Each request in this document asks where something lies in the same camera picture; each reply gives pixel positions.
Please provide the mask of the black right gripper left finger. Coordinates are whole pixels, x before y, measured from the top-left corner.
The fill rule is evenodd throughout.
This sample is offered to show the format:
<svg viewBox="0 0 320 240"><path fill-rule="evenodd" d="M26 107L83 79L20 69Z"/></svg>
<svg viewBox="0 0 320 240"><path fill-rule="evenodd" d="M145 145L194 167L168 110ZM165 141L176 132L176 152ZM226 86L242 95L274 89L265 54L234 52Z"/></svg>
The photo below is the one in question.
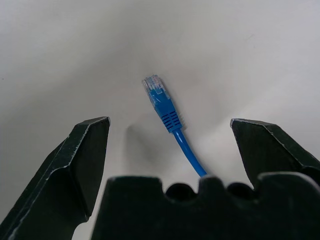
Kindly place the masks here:
<svg viewBox="0 0 320 240"><path fill-rule="evenodd" d="M109 128L106 116L74 126L0 224L0 240L72 240L96 204Z"/></svg>

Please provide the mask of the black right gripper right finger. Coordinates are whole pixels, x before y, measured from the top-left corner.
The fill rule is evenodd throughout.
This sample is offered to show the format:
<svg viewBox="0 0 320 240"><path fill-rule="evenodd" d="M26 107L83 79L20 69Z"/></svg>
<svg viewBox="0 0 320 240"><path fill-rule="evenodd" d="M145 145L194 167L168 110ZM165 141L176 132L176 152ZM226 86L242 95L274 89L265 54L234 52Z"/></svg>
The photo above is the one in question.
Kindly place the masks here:
<svg viewBox="0 0 320 240"><path fill-rule="evenodd" d="M320 186L320 161L278 125L258 120L230 121L244 169L255 187L262 173L297 172Z"/></svg>

